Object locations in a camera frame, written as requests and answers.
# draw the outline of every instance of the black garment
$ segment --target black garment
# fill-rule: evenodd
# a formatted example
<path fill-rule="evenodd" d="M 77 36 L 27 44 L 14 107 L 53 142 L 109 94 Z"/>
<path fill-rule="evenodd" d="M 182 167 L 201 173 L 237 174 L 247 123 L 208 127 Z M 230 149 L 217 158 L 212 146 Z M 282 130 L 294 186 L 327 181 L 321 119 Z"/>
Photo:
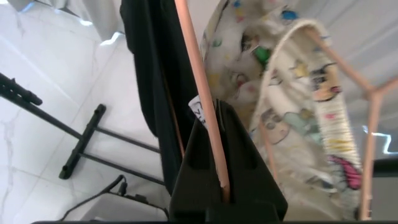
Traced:
<path fill-rule="evenodd" d="M 159 138 L 171 194 L 182 162 L 172 107 L 186 148 L 195 120 L 188 102 L 198 94 L 177 10 L 173 0 L 123 0 L 120 13 L 134 54 L 142 112 Z"/>

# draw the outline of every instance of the white patterned cloth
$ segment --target white patterned cloth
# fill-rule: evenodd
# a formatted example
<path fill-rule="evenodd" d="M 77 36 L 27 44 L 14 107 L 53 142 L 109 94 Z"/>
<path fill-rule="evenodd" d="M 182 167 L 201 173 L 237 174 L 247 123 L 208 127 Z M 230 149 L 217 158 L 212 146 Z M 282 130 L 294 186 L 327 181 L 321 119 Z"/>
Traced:
<path fill-rule="evenodd" d="M 285 220 L 354 220 L 361 162 L 349 129 L 335 63 L 303 33 L 283 1 L 224 0 L 201 43 L 215 98 L 236 110 L 268 163 L 257 131 L 266 127 L 289 208 Z"/>

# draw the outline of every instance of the black cable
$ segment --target black cable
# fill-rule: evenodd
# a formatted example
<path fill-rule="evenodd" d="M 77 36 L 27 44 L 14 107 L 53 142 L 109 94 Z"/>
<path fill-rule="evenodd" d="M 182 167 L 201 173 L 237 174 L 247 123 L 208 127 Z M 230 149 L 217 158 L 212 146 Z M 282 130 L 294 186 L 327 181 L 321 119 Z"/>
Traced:
<path fill-rule="evenodd" d="M 63 215 L 63 217 L 62 217 L 61 219 L 59 219 L 58 221 L 63 221 L 63 220 L 69 215 L 69 213 L 70 213 L 71 211 L 73 211 L 74 209 L 76 209 L 76 208 L 78 208 L 78 207 L 84 205 L 85 203 L 87 203 L 87 202 L 93 200 L 94 198 L 99 197 L 99 196 L 101 196 L 101 195 L 103 195 L 103 194 L 109 193 L 109 192 L 112 190 L 112 188 L 114 188 L 118 183 L 120 183 L 120 181 L 122 181 L 122 179 L 124 179 L 124 183 L 127 185 L 126 177 L 123 176 L 123 175 L 119 175 L 119 177 L 118 177 L 116 180 L 114 180 L 111 184 L 109 184 L 107 187 L 105 187 L 105 188 L 104 188 L 102 191 L 100 191 L 98 194 L 96 194 L 96 195 L 94 195 L 94 196 L 92 196 L 92 197 L 90 197 L 90 198 L 88 198 L 88 199 L 86 199 L 86 200 L 84 200 L 84 201 L 78 203 L 77 205 L 75 205 L 75 206 L 72 207 L 71 209 L 67 210 L 67 212 L 65 212 L 65 214 Z"/>

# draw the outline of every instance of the power cord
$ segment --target power cord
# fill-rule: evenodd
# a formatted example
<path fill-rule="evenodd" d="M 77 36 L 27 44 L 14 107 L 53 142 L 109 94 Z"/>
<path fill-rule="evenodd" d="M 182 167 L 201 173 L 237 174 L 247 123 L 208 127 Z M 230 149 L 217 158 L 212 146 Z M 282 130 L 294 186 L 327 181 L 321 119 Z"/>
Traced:
<path fill-rule="evenodd" d="M 70 212 L 72 212 L 74 209 L 84 205 L 85 203 L 93 200 L 94 198 L 97 198 L 103 194 L 109 193 L 115 186 L 117 186 L 120 181 L 124 181 L 119 188 L 118 194 L 124 196 L 126 194 L 127 191 L 127 179 L 125 176 L 123 175 L 119 175 L 119 177 L 114 180 L 111 184 L 109 184 L 107 187 L 105 187 L 102 191 L 100 191 L 98 194 L 78 203 L 77 205 L 75 205 L 74 207 L 72 207 L 71 209 L 67 210 L 67 212 L 65 212 L 65 214 L 63 215 L 63 217 L 61 219 L 59 219 L 58 221 L 64 221 L 64 219 L 69 215 Z"/>

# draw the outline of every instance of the cartoon print fabric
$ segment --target cartoon print fabric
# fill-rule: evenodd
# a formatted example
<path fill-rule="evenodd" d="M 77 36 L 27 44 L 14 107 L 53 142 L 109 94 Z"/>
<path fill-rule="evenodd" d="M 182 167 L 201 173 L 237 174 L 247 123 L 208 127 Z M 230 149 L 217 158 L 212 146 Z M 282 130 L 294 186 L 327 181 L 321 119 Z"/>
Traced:
<path fill-rule="evenodd" d="M 283 1 L 221 1 L 201 48 L 208 84 L 234 107 L 268 163 L 257 131 L 260 122 L 266 128 L 289 203 L 285 220 L 354 220 L 362 170 L 337 66 L 299 29 L 330 38 L 298 18 Z"/>

